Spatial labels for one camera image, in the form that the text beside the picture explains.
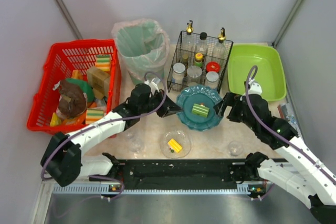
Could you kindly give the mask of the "small glass bowl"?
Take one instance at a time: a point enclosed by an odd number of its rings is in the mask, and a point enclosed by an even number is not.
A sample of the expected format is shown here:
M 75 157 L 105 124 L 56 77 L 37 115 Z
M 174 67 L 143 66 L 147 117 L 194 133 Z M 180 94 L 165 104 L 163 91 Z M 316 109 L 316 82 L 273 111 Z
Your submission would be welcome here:
M 239 141 L 231 141 L 228 144 L 228 151 L 231 156 L 239 156 L 240 154 L 243 153 L 243 145 Z

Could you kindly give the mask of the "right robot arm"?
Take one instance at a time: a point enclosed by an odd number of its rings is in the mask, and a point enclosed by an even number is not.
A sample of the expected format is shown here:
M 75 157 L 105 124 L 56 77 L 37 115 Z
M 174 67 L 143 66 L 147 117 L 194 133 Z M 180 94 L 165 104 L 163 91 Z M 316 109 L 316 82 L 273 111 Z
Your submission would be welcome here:
M 320 223 L 335 223 L 335 174 L 310 152 L 298 132 L 286 120 L 273 116 L 267 101 L 258 94 L 246 97 L 228 92 L 214 106 L 215 113 L 222 117 L 228 106 L 230 121 L 244 123 L 298 172 L 295 175 L 255 152 L 245 159 L 250 179 L 272 182 L 299 199 Z

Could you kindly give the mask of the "black cap clear bottle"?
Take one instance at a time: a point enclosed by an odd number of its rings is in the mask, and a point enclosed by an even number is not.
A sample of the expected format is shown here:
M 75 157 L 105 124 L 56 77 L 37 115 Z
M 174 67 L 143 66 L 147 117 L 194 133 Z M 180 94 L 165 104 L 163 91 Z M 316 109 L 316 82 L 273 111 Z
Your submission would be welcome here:
M 202 53 L 203 56 L 207 55 L 208 52 L 208 44 L 207 44 L 207 33 L 206 32 L 202 32 L 199 35 L 199 41 L 196 43 L 196 48 L 195 48 L 195 52 L 198 53 Z

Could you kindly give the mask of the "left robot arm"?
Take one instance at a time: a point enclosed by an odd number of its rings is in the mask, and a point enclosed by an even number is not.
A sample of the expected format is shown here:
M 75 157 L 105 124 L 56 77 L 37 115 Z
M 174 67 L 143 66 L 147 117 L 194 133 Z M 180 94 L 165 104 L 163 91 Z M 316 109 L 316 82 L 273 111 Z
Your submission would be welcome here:
M 164 118 L 181 112 L 165 89 L 151 91 L 141 83 L 135 86 L 125 102 L 115 107 L 98 121 L 70 133 L 55 133 L 41 159 L 41 178 L 48 174 L 59 186 L 65 187 L 78 178 L 106 175 L 113 167 L 110 154 L 86 157 L 85 153 L 105 139 L 126 131 L 141 117 L 156 113 Z

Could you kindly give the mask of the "teal ceramic plate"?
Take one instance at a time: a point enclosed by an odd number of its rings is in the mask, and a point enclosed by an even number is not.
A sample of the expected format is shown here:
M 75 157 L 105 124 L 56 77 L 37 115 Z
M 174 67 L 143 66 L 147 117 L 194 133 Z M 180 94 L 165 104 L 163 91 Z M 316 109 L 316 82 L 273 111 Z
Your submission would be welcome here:
M 221 101 L 217 91 L 209 86 L 196 85 L 184 88 L 176 98 L 176 104 L 182 108 L 177 114 L 180 121 L 191 130 L 207 131 L 219 125 L 222 117 L 218 116 L 214 106 Z M 204 113 L 195 114 L 193 107 L 203 107 Z

